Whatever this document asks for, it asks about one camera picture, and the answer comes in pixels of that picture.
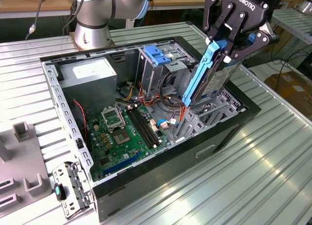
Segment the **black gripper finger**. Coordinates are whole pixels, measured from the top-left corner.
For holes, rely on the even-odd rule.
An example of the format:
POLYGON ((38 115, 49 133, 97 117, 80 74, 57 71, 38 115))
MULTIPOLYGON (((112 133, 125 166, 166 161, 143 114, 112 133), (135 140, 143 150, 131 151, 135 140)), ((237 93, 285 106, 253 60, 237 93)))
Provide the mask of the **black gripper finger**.
POLYGON ((203 18, 203 30, 206 32, 206 39, 205 43, 206 45, 209 45, 212 43, 212 41, 215 39, 220 27, 225 23, 225 21, 229 18, 229 16, 232 14, 233 10, 235 9, 235 4, 233 2, 228 2, 223 8, 216 19, 215 22, 213 22, 213 10, 214 7, 219 3, 220 0, 205 0, 204 5, 204 18, 203 18))
POLYGON ((238 20, 237 25, 233 29, 224 23, 224 25, 231 30, 229 33, 227 46, 224 49, 224 62, 225 63, 229 63, 232 60, 238 61, 250 55, 251 53, 256 52, 257 50, 261 49, 262 47, 270 43, 271 28, 266 27, 267 22, 265 22, 261 27, 259 27, 258 29, 255 29, 257 30, 257 33, 255 34, 254 41, 250 46, 245 47, 245 48, 238 47, 237 39, 241 37, 242 35, 244 35, 245 33, 251 32, 251 31, 241 30, 244 24, 245 18, 246 18, 246 15, 245 13, 242 12, 240 14, 240 19, 238 20))

